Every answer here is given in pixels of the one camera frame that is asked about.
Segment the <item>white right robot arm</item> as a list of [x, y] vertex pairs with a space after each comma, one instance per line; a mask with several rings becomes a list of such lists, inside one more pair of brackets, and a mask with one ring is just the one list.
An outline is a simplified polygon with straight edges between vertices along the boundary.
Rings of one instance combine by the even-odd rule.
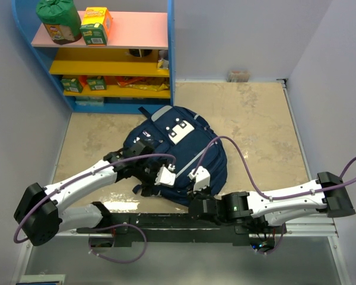
[[216, 199], [197, 194], [188, 213], [194, 220], [206, 220], [216, 225], [241, 226], [250, 233], [268, 233], [290, 220], [316, 213], [329, 218], [355, 214], [343, 180], [330, 172], [320, 172], [317, 178], [302, 185], [271, 191], [233, 192]]

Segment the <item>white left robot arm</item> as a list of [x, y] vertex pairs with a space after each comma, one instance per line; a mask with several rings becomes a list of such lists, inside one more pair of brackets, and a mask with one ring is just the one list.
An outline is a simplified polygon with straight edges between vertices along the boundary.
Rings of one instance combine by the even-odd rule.
[[160, 169], [175, 161], [173, 156], [156, 153], [152, 145], [140, 140], [131, 147], [109, 152], [93, 166], [61, 182], [46, 186], [31, 184], [14, 213], [18, 223], [14, 242], [29, 241], [40, 246], [58, 233], [72, 229], [108, 231], [111, 213], [102, 203], [92, 202], [80, 208], [72, 205], [100, 188], [132, 176], [153, 185]]

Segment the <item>navy blue backpack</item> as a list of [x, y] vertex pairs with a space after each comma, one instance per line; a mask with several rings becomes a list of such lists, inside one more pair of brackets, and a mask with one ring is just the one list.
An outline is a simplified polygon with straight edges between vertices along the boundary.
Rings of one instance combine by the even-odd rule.
[[199, 114], [180, 106], [163, 106], [134, 128], [126, 137], [123, 146], [131, 147], [138, 140], [148, 142], [155, 153], [175, 156], [176, 179], [174, 187], [142, 186], [143, 196], [160, 196], [180, 205], [188, 206], [187, 193], [192, 181], [189, 173], [201, 164], [210, 174], [211, 195], [217, 195], [227, 181], [227, 156], [222, 142], [205, 147], [217, 135], [209, 123]]

